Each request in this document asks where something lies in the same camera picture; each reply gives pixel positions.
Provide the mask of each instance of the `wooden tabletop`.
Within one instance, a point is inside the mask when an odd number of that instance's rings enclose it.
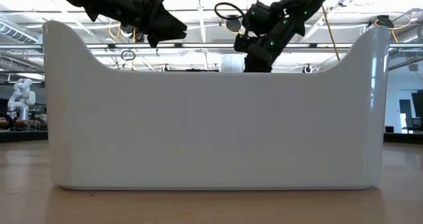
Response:
[[[46,142],[0,143],[0,223],[423,223],[423,145],[385,144],[358,191],[88,192],[50,182]]]

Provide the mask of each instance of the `pipe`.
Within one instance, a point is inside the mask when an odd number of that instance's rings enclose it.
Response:
[[[10,57],[10,58],[12,58],[12,59],[15,59],[15,60],[16,60],[16,61],[18,61],[20,64],[25,65],[25,66],[27,66],[27,67],[29,67],[29,68],[36,67],[36,68],[38,68],[38,69],[44,69],[44,66],[43,66],[43,65],[40,65],[40,64],[34,63],[34,62],[32,62],[32,61],[25,60],[25,59],[23,59],[23,58],[21,58],[21,57],[19,57],[19,56],[15,56],[15,55],[10,54],[10,53],[8,53],[8,52],[4,52],[4,51],[1,51],[1,50],[0,50],[0,55],[2,55],[2,56],[6,56],[6,57]]]
[[[55,3],[57,6],[58,6],[58,8],[59,8],[59,10],[63,13],[63,14],[65,14],[65,15],[67,15],[74,23],[76,23],[78,26],[80,26],[81,28],[83,28],[83,30],[85,30],[88,34],[90,34],[90,35],[92,35],[92,33],[91,33],[91,31],[88,29],[88,28],[86,28],[84,25],[82,25],[82,23],[81,22],[79,22],[74,16],[72,16],[69,12],[67,12],[66,11],[66,9],[65,9],[65,7],[63,6],[63,5],[61,5],[61,4],[59,4],[58,2],[56,2],[55,0],[50,0],[51,2],[53,2],[53,3]]]
[[[389,66],[388,71],[391,71],[391,70],[394,70],[394,69],[399,69],[401,67],[410,65],[411,63],[416,63],[416,62],[419,62],[419,61],[422,61],[422,60],[423,60],[423,57],[415,57],[415,58],[410,59],[410,60],[408,60],[406,58],[406,61],[404,61],[404,62],[398,63],[396,65]]]
[[[198,0],[198,14],[200,18],[201,39],[203,40],[203,43],[206,43],[206,27],[204,26],[204,14],[201,0]]]
[[[155,71],[154,67],[144,57],[139,57],[139,59],[144,63],[144,65],[150,68],[150,70]]]
[[[335,5],[333,8],[331,8],[328,12],[326,17],[329,17],[330,15],[332,15],[334,12],[336,12],[337,10],[339,10],[341,8],[341,6]],[[311,37],[311,35],[313,35],[319,28],[320,26],[322,26],[325,23],[325,15],[322,15],[312,26],[311,28],[307,31],[307,33],[298,40],[298,42],[305,42],[307,39],[309,39]]]
[[[17,73],[44,74],[44,71],[0,71],[0,75],[1,74],[17,74]]]
[[[24,71],[32,71],[32,69],[26,65],[21,65],[18,61],[6,56],[0,56],[0,70],[16,70],[21,73]]]
[[[407,30],[406,32],[399,34],[397,36],[398,43],[423,43],[423,25],[415,26],[414,28],[411,28],[410,30]],[[405,56],[401,49],[398,48],[390,48],[389,49],[389,57],[391,59],[395,59],[401,56]],[[409,50],[407,50],[408,57],[414,57],[419,56],[420,52],[414,52],[410,53]]]

